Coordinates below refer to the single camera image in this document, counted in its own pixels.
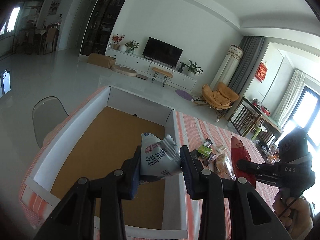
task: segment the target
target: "white curtain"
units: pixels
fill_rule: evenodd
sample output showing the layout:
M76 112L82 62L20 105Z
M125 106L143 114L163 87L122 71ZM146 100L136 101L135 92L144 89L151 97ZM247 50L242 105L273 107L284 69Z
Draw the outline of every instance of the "white curtain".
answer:
M210 88L215 90L219 82L223 82L226 85L229 84L233 73L243 56L243 50L236 45L231 45L226 57L224 58L221 67L211 82Z
M285 92L275 113L272 115L273 120L276 121L280 127L282 127L282 125L287 121L294 106L296 105L304 87L305 77L306 74L302 71L298 69L294 71L287 91Z

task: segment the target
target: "hand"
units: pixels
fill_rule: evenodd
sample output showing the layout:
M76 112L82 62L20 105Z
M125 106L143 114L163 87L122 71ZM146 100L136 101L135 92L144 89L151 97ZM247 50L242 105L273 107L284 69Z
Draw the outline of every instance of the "hand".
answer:
M287 205L289 205L295 198L288 198ZM272 207L274 208L274 213L278 217L284 210L285 206L281 201L281 192L279 191L278 194L275 196L275 202L273 203ZM296 209L298 211L297 218L295 224L293 226L293 230L291 233L292 239L297 238L304 230L306 230L310 223L310 207L307 200L304 198L298 198L291 206L287 209L287 211L279 218L282 224L285 227L291 225L292 220L288 216L290 213L293 212L291 209Z

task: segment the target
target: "small box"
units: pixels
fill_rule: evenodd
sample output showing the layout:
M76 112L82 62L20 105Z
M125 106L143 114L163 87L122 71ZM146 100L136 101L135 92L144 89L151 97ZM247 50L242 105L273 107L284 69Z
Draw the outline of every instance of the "small box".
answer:
M114 57L109 57L102 54L91 53L88 58L88 63L111 68L111 66L116 63L116 59Z

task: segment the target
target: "drawer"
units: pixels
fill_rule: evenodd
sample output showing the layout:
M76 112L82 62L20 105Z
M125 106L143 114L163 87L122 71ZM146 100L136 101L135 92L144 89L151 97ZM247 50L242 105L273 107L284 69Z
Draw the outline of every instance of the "drawer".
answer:
M111 49L107 49L105 55L116 58L116 63L122 66L124 66L125 61L127 60L126 54Z
M170 79L170 83L176 84L180 87L186 88L188 90L192 90L193 86L195 85L196 81L180 74L179 72L174 72L173 73L173 78Z
M155 72L152 70L153 67L160 68L160 69L167 71L167 72L171 73L172 75L174 75L172 69L157 65L155 63L150 63L150 68L148 70L148 74L154 75Z
M147 73L150 66L150 62L138 57L128 55L124 65L126 67L133 68L136 70L140 70L144 73Z

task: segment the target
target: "red flowers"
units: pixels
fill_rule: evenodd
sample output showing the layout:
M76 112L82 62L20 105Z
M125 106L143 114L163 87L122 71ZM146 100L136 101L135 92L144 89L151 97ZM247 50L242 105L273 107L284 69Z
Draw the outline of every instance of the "red flowers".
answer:
M112 40L115 42L115 44L119 44L120 41L122 41L122 39L124 38L124 35L122 34L120 37L117 35L112 36Z

